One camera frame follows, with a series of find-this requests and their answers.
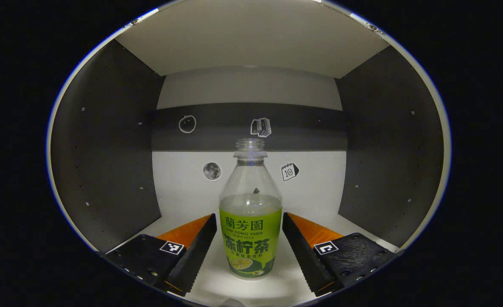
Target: dark gray stripe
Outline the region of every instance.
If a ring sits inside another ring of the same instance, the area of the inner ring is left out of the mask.
[[[181,132],[179,121],[196,118],[195,130]],[[216,103],[156,110],[152,149],[156,151],[234,151],[236,140],[250,134],[253,119],[270,120],[267,151],[336,151],[347,149],[346,115],[322,107],[277,103]]]
[[[439,186],[444,146],[437,108],[391,46],[335,81],[349,134],[339,214],[402,246]]]
[[[76,227],[101,252],[161,216],[146,115],[156,108],[163,81],[111,41],[76,75],[56,113],[56,188]]]

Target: lemon illustration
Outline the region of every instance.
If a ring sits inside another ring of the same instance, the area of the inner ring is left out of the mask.
[[[230,264],[232,264],[232,266],[235,269],[244,270],[244,269],[249,268],[251,266],[251,264],[253,264],[253,260],[251,260],[251,259],[236,259],[236,260],[233,260]]]

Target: black background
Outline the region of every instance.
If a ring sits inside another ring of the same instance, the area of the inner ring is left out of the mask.
[[[0,2],[0,306],[177,306],[97,257],[56,204],[45,135],[77,63],[157,1]],[[453,164],[411,249],[322,306],[503,306],[503,2],[348,0],[423,65],[451,121]]]

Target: lemon tea bottle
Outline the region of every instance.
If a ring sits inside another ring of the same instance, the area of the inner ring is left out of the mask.
[[[273,268],[281,195],[265,167],[265,142],[236,142],[236,167],[219,196],[221,233],[228,266],[239,278],[256,280]]]

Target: green bottle label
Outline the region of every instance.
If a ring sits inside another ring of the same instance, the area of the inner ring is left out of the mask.
[[[263,216],[240,216],[219,210],[228,266],[235,274],[260,277],[272,270],[282,209]]]

